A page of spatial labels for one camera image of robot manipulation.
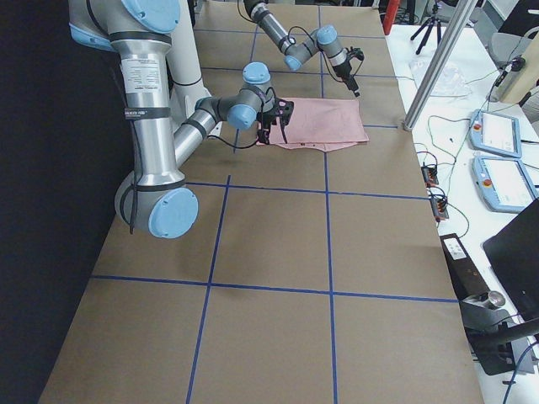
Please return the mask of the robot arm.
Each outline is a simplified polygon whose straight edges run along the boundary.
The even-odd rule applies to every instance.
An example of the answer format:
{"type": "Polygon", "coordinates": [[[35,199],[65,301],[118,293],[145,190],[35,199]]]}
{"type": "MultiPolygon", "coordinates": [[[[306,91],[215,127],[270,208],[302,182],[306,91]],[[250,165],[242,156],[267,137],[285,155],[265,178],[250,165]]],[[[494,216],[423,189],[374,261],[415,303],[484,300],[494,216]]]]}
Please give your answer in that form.
{"type": "Polygon", "coordinates": [[[115,210],[131,229],[176,238],[195,222],[199,202],[181,166],[221,123],[265,135],[284,108],[265,64],[243,69],[238,93],[214,97],[202,80],[185,1],[72,1],[72,38],[120,57],[125,118],[134,168],[118,188],[115,210]]]}
{"type": "Polygon", "coordinates": [[[351,46],[344,47],[339,34],[331,24],[307,32],[299,26],[289,29],[278,21],[267,6],[266,1],[243,1],[249,19],[257,24],[277,46],[284,56],[288,68],[296,72],[310,59],[320,53],[333,72],[334,80],[342,82],[356,97],[360,96],[360,88],[352,72],[351,61],[364,60],[363,51],[351,46]]]}

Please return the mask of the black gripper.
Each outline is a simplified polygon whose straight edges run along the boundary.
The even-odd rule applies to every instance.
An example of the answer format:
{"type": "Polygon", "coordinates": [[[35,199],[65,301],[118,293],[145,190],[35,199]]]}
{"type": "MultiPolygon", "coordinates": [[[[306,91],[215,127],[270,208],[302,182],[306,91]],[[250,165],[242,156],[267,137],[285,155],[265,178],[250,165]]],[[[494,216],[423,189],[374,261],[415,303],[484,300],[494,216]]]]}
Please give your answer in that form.
{"type": "Polygon", "coordinates": [[[278,107],[273,107],[267,111],[257,113],[257,122],[259,124],[257,130],[258,143],[261,145],[270,144],[271,127],[276,125],[276,120],[280,115],[278,107]]]}
{"type": "Polygon", "coordinates": [[[335,75],[345,82],[346,87],[355,95],[356,98],[360,96],[360,89],[357,81],[354,79],[352,73],[352,67],[349,61],[336,65],[334,67],[335,75]]]}

